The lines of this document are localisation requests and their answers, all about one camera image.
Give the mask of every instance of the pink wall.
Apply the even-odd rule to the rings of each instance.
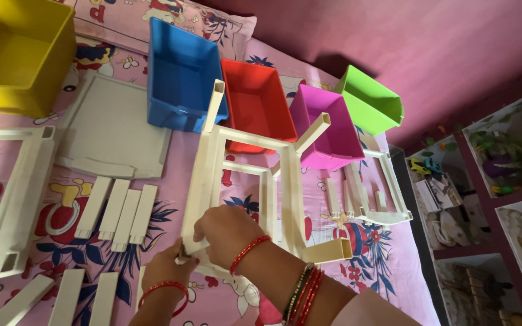
[[[197,0],[257,16],[253,36],[340,77],[348,62],[402,97],[402,148],[522,73],[522,0]]]

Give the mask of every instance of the green plastic bin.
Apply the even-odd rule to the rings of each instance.
[[[333,91],[343,96],[352,122],[374,136],[402,124],[400,96],[354,66],[347,66]]]

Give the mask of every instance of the cartoon print bedsheet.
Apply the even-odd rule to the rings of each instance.
[[[64,81],[53,112],[45,119],[0,114],[0,126],[56,125],[64,110],[74,100],[75,90],[88,69],[98,70],[123,81],[145,86],[147,58],[107,43],[78,37],[77,58]],[[299,84],[331,90],[337,79],[276,51],[257,40],[248,44],[246,60],[254,64],[275,67],[288,102]],[[372,137],[358,129],[364,147],[388,150],[384,134]],[[160,180],[136,180],[132,189],[144,184],[158,186],[158,195],[150,226],[143,245],[128,245],[125,252],[112,252],[110,241],[98,239],[98,226],[90,240],[77,239],[74,232],[88,201],[95,177],[54,166],[44,203],[37,218],[30,255],[22,274],[0,279],[0,308],[27,285],[36,275],[53,278],[54,286],[29,312],[19,325],[46,325],[57,296],[62,273],[66,269],[85,269],[84,284],[78,299],[74,325],[88,326],[100,273],[118,271],[120,277],[114,300],[112,325],[127,325],[134,315],[140,266],[155,253],[170,246],[179,236],[191,167],[199,135],[174,131]],[[18,142],[0,141],[0,199],[18,155]],[[228,155],[227,159],[262,166],[272,166],[279,153],[272,155]],[[374,191],[388,187],[382,181],[381,167],[372,158],[359,165],[368,189],[370,207],[375,207]],[[301,169],[308,245],[337,237],[352,241],[351,260],[323,264],[326,274],[356,292],[370,287],[395,306],[424,325],[438,325],[436,312],[422,277],[414,239],[408,223],[382,230],[366,226],[360,220],[348,220],[345,215],[332,221],[328,218],[323,178],[335,180],[341,203],[342,171]],[[221,184],[221,203],[235,205],[258,219],[258,177],[225,171]],[[388,200],[388,210],[394,207]],[[174,326],[278,325],[280,318],[259,315],[265,298],[251,284],[236,280],[221,280],[193,273],[190,278],[189,304],[172,320]]]

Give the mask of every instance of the red plastic bin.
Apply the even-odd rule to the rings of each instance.
[[[221,68],[228,103],[228,120],[224,126],[286,142],[297,140],[275,68],[228,59],[221,59]],[[233,141],[227,141],[227,150],[237,154],[275,152]]]

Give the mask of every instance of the pillow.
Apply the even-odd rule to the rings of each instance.
[[[219,46],[221,58],[243,61],[256,17],[234,16],[190,0],[59,0],[76,9],[76,33],[147,54],[156,17]]]

